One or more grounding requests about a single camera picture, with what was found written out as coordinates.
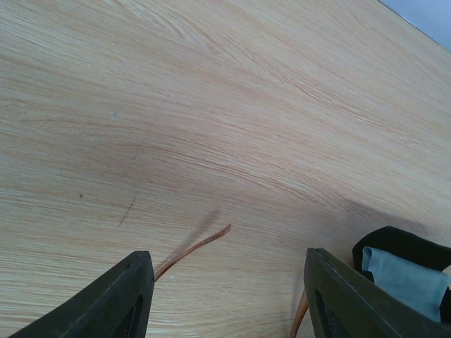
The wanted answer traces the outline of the blue cleaning cloth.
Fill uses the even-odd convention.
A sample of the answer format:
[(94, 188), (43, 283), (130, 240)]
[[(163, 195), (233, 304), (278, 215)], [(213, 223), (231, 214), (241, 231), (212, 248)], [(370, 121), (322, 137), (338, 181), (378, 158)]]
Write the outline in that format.
[(449, 274), (370, 246), (365, 246), (362, 253), (362, 270), (372, 274), (378, 288), (435, 322), (446, 321)]

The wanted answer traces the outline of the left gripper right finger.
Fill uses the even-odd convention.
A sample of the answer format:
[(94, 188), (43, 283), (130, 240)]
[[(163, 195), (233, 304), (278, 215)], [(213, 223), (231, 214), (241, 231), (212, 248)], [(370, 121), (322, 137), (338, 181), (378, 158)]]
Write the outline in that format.
[(307, 250), (304, 286), (316, 337), (437, 336), (437, 323), (388, 296), (325, 249)]

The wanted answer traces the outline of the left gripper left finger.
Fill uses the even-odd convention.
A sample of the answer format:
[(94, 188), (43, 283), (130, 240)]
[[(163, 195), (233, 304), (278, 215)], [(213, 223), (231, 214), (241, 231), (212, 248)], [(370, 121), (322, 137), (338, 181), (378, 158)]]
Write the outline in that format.
[(145, 337), (154, 291), (148, 251), (134, 251), (12, 337)]

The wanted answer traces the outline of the black folding glasses case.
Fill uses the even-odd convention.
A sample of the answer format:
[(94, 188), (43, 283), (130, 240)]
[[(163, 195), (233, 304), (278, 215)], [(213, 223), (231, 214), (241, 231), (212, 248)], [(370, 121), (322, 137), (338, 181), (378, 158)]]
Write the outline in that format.
[[(450, 248), (428, 241), (396, 227), (385, 226), (375, 230), (352, 249), (354, 269), (366, 279), (373, 282), (371, 273), (362, 270), (362, 250), (365, 246), (387, 251), (395, 256), (450, 275)], [(445, 322), (450, 324), (450, 286), (445, 295)]]

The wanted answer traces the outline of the brown translucent sunglasses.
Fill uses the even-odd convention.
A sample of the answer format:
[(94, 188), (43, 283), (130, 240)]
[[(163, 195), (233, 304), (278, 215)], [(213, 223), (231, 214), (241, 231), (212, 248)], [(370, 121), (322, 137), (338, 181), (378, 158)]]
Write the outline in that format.
[[(225, 236), (229, 233), (230, 229), (232, 228), (231, 224), (228, 224), (226, 227), (224, 227), (221, 231), (211, 235), (210, 237), (207, 237), (206, 239), (192, 245), (191, 247), (184, 250), (182, 253), (179, 253), (177, 256), (174, 256), (173, 258), (170, 258), (168, 261), (166, 261), (158, 270), (154, 273), (154, 281), (156, 282), (159, 280), (168, 270), (170, 270), (175, 264), (177, 264), (179, 261), (184, 259), (184, 257), (190, 255), (197, 249), (206, 246), (207, 244), (212, 243), (213, 241), (220, 239), (221, 237)], [(309, 310), (309, 303), (307, 299), (307, 291), (304, 289), (301, 295), (301, 298), (299, 300), (299, 304), (297, 306), (296, 314), (292, 323), (292, 327), (290, 329), (290, 337), (297, 337), (300, 325), (302, 324), (302, 321), (304, 320), (304, 317)]]

